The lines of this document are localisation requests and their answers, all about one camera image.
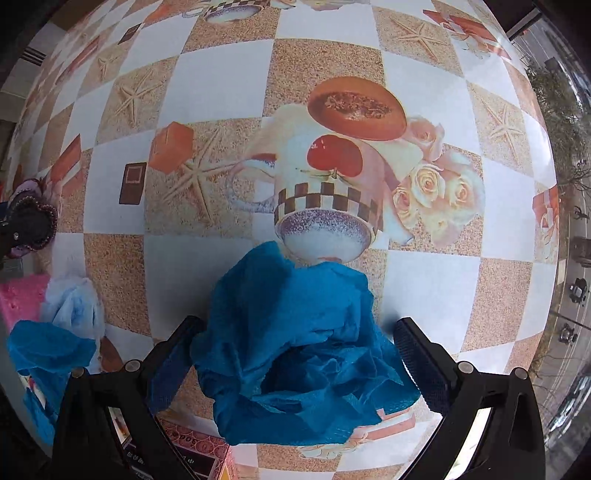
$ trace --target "blue cloth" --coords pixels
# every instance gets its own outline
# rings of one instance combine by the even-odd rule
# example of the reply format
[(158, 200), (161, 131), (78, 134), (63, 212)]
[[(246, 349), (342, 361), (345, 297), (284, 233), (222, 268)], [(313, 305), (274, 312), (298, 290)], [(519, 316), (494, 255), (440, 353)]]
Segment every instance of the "blue cloth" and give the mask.
[[(95, 354), (93, 339), (79, 338), (73, 333), (49, 322), (17, 322), (8, 336), (8, 353), (17, 371), (21, 375), (30, 375), (46, 398), (44, 415), (50, 424), (55, 424), (61, 399), (66, 390), (70, 371), (74, 367), (86, 367)], [(43, 410), (41, 404), (31, 402), (30, 395), (25, 396), (25, 405), (35, 419)], [(47, 425), (37, 423), (44, 430), (40, 432), (47, 443), (49, 439)]]
[(230, 445), (343, 443), (419, 392), (372, 317), (365, 275), (295, 268), (275, 242), (218, 282), (207, 331), (191, 344), (202, 391)]
[(37, 396), (30, 388), (25, 390), (25, 397), (22, 399), (31, 418), (37, 433), (46, 444), (53, 444), (53, 437), (56, 434), (55, 425), (57, 423), (57, 414), (43, 408)]

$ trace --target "rose print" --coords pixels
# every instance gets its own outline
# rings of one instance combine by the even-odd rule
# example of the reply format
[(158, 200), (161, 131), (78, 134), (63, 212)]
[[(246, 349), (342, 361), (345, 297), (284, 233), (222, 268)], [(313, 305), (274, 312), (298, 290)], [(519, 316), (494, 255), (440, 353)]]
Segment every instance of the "rose print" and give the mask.
[(436, 162), (443, 168), (446, 181), (444, 198), (450, 206), (450, 216), (456, 223), (466, 225), (475, 215), (484, 214), (484, 182), (464, 155), (445, 152)]
[(426, 118), (413, 116), (407, 119), (407, 129), (402, 138), (420, 148), (424, 160), (434, 161), (443, 152), (444, 136), (445, 130), (441, 124), (435, 127)]
[(448, 150), (422, 161), (394, 190), (394, 206), (406, 228), (420, 219), (436, 248), (457, 241), (476, 215), (484, 214), (484, 183), (468, 158)]
[(422, 161), (410, 173), (410, 189), (416, 201), (424, 207), (431, 207), (435, 200), (445, 195), (443, 169)]
[(449, 215), (448, 205), (441, 199), (435, 202), (432, 208), (419, 206), (419, 215), (425, 230), (431, 236), (431, 243), (435, 248), (444, 248), (451, 245), (460, 238), (465, 226), (453, 221)]
[(406, 228), (415, 227), (418, 221), (418, 209), (417, 202), (410, 191), (410, 179), (408, 177), (394, 190), (393, 200), (402, 224)]

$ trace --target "starfish print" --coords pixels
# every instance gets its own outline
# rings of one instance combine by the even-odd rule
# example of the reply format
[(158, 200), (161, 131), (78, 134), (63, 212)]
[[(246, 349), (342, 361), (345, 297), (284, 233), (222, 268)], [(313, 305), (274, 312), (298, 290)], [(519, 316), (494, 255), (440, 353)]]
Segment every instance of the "starfish print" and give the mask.
[(495, 129), (489, 135), (491, 140), (495, 138), (504, 138), (509, 142), (509, 148), (513, 153), (513, 156), (517, 160), (519, 157), (517, 156), (517, 151), (515, 149), (515, 144), (513, 143), (513, 136), (512, 135), (525, 135), (525, 132), (522, 132), (517, 127), (513, 127), (509, 124), (509, 108), (507, 105), (503, 105), (503, 110), (501, 114), (497, 114), (484, 100), (482, 101), (486, 110), (490, 113), (491, 117), (493, 117), (494, 121), (497, 123)]
[(212, 222), (211, 206), (209, 198), (203, 189), (203, 182), (209, 177), (229, 171), (237, 161), (220, 162), (211, 164), (210, 155), (213, 147), (218, 142), (222, 130), (216, 128), (212, 136), (207, 140), (197, 157), (187, 160), (181, 165), (181, 176), (164, 196), (163, 201), (169, 202), (178, 194), (191, 190), (197, 200), (200, 211), (204, 212), (208, 223)]
[(100, 80), (103, 81), (107, 76), (109, 65), (119, 58), (121, 53), (113, 54), (110, 57), (97, 57), (96, 61), (99, 63)]
[(144, 75), (144, 77), (139, 81), (138, 85), (135, 88), (130, 88), (127, 85), (120, 85), (119, 86), (119, 90), (121, 91), (121, 93), (123, 93), (125, 100), (123, 100), (123, 102), (121, 103), (119, 108), (115, 111), (113, 116), (117, 116), (123, 110), (128, 109), (129, 114), (131, 116), (131, 127), (132, 128), (135, 127), (135, 123), (138, 119), (138, 107), (139, 107), (139, 101), (141, 100), (141, 98), (144, 95), (146, 95), (147, 93), (150, 93), (152, 90), (155, 90), (160, 85), (162, 85), (162, 82), (160, 82), (160, 83), (156, 83), (154, 85), (151, 85), (149, 87), (144, 87), (144, 83), (148, 79), (149, 76), (150, 76), (150, 70), (148, 70), (146, 72), (146, 75)]
[(434, 45), (445, 45), (445, 42), (438, 40), (436, 38), (429, 37), (429, 36), (427, 36), (427, 34), (423, 33), (423, 31), (427, 27), (427, 23), (421, 23), (419, 28), (413, 29), (413, 28), (409, 27), (408, 25), (405, 25), (402, 22), (399, 22), (398, 20), (392, 20), (392, 21), (406, 32), (406, 34), (396, 37), (397, 40), (419, 42), (421, 44), (421, 46), (430, 55), (430, 57), (433, 60), (435, 60), (436, 62), (439, 62), (439, 58), (437, 57), (437, 55), (435, 55), (435, 52), (433, 51), (433, 46)]

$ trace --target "pink sponge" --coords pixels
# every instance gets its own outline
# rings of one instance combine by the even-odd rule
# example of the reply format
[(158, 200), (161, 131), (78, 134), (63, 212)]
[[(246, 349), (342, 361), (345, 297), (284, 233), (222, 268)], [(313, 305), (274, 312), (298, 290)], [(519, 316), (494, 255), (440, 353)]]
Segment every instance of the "pink sponge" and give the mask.
[(49, 275), (29, 275), (0, 284), (0, 311), (8, 329), (19, 320), (39, 321)]

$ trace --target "mug handle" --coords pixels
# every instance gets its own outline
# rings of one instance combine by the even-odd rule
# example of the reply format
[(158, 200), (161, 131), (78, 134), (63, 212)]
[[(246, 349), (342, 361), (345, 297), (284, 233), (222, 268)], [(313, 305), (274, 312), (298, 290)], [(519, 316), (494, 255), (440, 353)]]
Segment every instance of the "mug handle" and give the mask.
[(183, 18), (198, 17), (210, 6), (210, 3), (211, 2), (209, 0), (198, 2), (191, 10), (188, 12), (183, 12), (181, 16)]
[(246, 212), (275, 212), (275, 208), (277, 207), (275, 195), (270, 196), (267, 200), (263, 200), (262, 202), (245, 202), (244, 200), (239, 199), (238, 195), (236, 195), (236, 192), (234, 191), (234, 178), (246, 168), (257, 168), (263, 173), (269, 175), (271, 178), (275, 177), (275, 163), (265, 160), (257, 160), (255, 158), (242, 160), (240, 163), (234, 165), (230, 172), (228, 172), (228, 176), (226, 177), (226, 198), (231, 205), (234, 205), (235, 207), (240, 208), (240, 210), (244, 210)]

